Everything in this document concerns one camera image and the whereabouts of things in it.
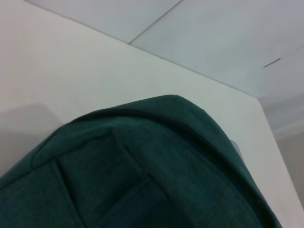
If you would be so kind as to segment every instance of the green fabric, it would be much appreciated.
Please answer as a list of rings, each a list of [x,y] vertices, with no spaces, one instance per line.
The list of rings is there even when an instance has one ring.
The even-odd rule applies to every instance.
[[[143,182],[145,194],[125,197]],[[280,227],[220,127],[173,95],[80,117],[1,178],[0,228],[124,227],[118,221],[126,228]]]

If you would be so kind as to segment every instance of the dark green jacket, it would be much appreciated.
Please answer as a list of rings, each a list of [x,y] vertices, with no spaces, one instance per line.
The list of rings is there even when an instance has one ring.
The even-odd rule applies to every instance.
[[[0,180],[0,228],[279,228],[220,127],[179,96],[57,129]]]

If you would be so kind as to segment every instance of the white ceiling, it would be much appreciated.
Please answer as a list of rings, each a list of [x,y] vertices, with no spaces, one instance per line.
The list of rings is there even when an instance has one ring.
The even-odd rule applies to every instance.
[[[27,0],[129,43],[180,0]]]
[[[258,97],[274,132],[304,120],[302,0],[28,1]]]

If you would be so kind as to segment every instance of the ceiling tile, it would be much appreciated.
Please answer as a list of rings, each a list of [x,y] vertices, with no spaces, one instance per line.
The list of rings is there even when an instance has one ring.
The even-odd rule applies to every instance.
[[[126,43],[179,0],[27,0]]]
[[[131,44],[260,96],[268,63],[304,44],[299,0],[184,0]]]

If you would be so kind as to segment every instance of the dark green cloth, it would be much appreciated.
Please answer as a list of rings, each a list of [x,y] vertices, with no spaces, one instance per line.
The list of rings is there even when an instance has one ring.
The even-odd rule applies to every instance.
[[[161,96],[57,129],[0,180],[0,228],[279,228],[221,128]]]

